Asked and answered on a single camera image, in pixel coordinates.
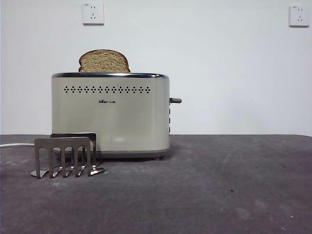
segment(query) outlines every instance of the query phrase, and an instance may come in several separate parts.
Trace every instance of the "white power cable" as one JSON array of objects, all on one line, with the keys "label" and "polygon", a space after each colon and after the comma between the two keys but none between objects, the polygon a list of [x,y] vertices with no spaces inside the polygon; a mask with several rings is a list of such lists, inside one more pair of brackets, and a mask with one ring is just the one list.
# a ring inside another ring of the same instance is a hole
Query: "white power cable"
[{"label": "white power cable", "polygon": [[2,147],[9,147],[9,146],[34,146],[35,144],[32,143],[12,143],[12,144],[3,144],[0,145],[0,148]]}]

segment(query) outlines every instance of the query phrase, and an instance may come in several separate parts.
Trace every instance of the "chrome trim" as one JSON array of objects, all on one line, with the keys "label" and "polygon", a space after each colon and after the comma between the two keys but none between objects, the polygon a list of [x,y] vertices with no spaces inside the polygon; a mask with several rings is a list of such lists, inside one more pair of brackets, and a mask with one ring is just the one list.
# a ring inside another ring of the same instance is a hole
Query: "chrome trim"
[{"label": "chrome trim", "polygon": [[154,73],[102,73],[102,72],[65,72],[55,73],[52,78],[162,78],[169,79],[163,74]]}]

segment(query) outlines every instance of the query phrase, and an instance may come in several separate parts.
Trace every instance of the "toast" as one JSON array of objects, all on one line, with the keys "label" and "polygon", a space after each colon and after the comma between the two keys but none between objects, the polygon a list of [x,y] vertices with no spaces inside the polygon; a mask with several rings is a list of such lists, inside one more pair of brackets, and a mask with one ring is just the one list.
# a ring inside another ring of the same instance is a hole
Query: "toast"
[{"label": "toast", "polygon": [[114,50],[93,50],[79,59],[79,72],[130,72],[127,58]]}]

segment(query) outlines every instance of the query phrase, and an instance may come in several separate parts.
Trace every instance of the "wall outlet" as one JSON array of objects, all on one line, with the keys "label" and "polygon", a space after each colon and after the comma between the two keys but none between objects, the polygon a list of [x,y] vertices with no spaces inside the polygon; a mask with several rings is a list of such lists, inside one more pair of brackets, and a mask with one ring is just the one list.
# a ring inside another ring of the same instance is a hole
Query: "wall outlet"
[{"label": "wall outlet", "polygon": [[84,3],[82,5],[83,24],[104,24],[104,4],[103,3]]},{"label": "wall outlet", "polygon": [[289,26],[309,27],[310,14],[308,6],[289,7]]}]

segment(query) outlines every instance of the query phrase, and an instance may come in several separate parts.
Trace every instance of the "table surface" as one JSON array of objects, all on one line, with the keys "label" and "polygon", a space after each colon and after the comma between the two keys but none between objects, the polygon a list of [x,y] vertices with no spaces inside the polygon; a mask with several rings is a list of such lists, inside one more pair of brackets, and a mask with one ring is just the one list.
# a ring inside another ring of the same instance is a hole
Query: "table surface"
[{"label": "table surface", "polygon": [[[1,143],[36,135],[1,135]],[[30,176],[34,147],[1,149],[2,234],[312,233],[312,137],[173,135],[163,161]]]}]

